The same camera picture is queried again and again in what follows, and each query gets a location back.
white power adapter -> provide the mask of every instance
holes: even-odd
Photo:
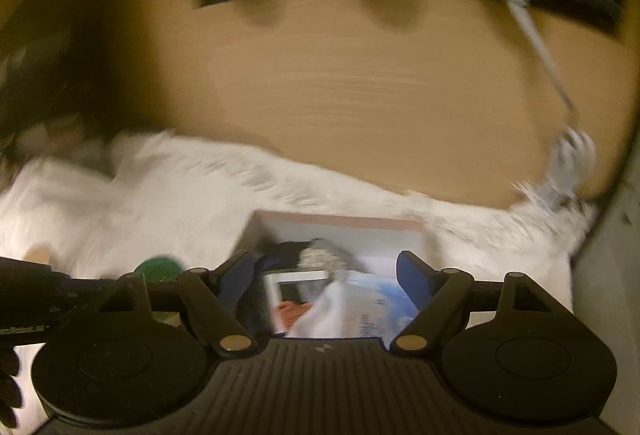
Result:
[[[546,181],[536,186],[529,184],[519,186],[519,189],[531,200],[548,209],[556,209],[566,200],[575,198],[575,190],[590,177],[595,167],[595,145],[585,132],[577,132],[572,128],[575,120],[574,104],[564,90],[558,68],[527,10],[529,0],[504,1],[542,60],[547,75],[570,115],[569,126],[551,150]]]

power cord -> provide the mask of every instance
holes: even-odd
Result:
[[[546,181],[536,185],[518,185],[518,188],[530,200],[553,210],[559,208],[568,199],[574,200],[575,190],[591,176],[596,163],[596,148],[591,137],[583,131],[575,131],[574,129],[577,121],[575,105],[566,93],[558,68],[527,10],[529,0],[504,1],[538,54],[546,74],[568,111],[568,126],[550,153]]]

cardboard box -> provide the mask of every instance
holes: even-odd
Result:
[[[422,222],[356,218],[326,214],[255,211],[236,249],[261,251],[260,244],[324,238],[351,253],[363,270],[396,278],[396,259],[412,251],[427,260],[427,235]]]

green round object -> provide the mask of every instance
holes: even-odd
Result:
[[[134,272],[142,272],[147,281],[171,281],[183,271],[184,268],[175,259],[156,256],[143,261]]]

white fur rug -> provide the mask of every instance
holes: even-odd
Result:
[[[53,159],[25,166],[0,196],[0,255],[19,259],[45,244],[54,269],[74,277],[115,277],[160,254],[212,269],[254,209],[411,218],[428,227],[435,267],[483,280],[525,272],[570,308],[569,257],[594,215],[584,206],[502,211],[398,195],[259,148],[169,133],[121,136],[112,157],[114,180]],[[45,419],[28,375],[36,347],[20,351],[26,405],[15,434]]]

